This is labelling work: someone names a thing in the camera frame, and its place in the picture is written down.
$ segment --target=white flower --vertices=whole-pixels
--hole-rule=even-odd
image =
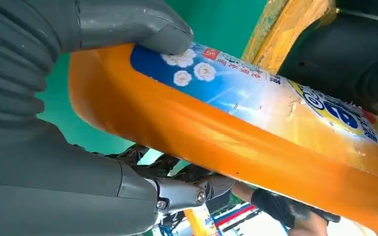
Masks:
[[[195,76],[198,79],[209,82],[215,78],[215,73],[217,71],[210,64],[201,62],[195,66],[194,72],[195,72]]]
[[[176,72],[174,75],[173,75],[173,82],[177,85],[177,86],[186,86],[189,84],[189,81],[192,80],[192,75],[189,74],[187,71],[185,70],[179,70],[178,72]]]
[[[179,67],[188,67],[193,64],[193,58],[196,53],[192,49],[187,49],[181,55],[161,55],[161,58],[169,65],[178,65]]]

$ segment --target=yellow metal bar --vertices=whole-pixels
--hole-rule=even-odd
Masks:
[[[269,31],[269,24],[273,22],[266,19],[277,14],[276,4],[280,7],[282,2],[268,3],[268,10],[265,8],[263,11],[243,53],[244,60],[271,73],[277,73],[290,48],[306,27],[322,16],[322,24],[328,24],[335,17],[333,0],[288,0]]]

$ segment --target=green background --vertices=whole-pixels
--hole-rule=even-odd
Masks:
[[[168,0],[192,27],[194,40],[241,57],[266,0]],[[104,154],[119,153],[132,143],[97,130],[73,111],[67,88],[69,55],[62,55],[47,78],[47,89],[37,94],[45,101],[39,117],[54,123],[71,144]],[[150,150],[143,162],[151,162],[159,152]]]

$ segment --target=plastic bottle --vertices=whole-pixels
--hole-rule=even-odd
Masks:
[[[195,43],[74,54],[69,89],[91,125],[378,228],[378,117],[352,104]]]

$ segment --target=human hand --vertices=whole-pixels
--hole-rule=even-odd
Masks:
[[[295,218],[295,227],[288,232],[289,236],[327,236],[327,222],[319,215],[309,211],[306,219]]]

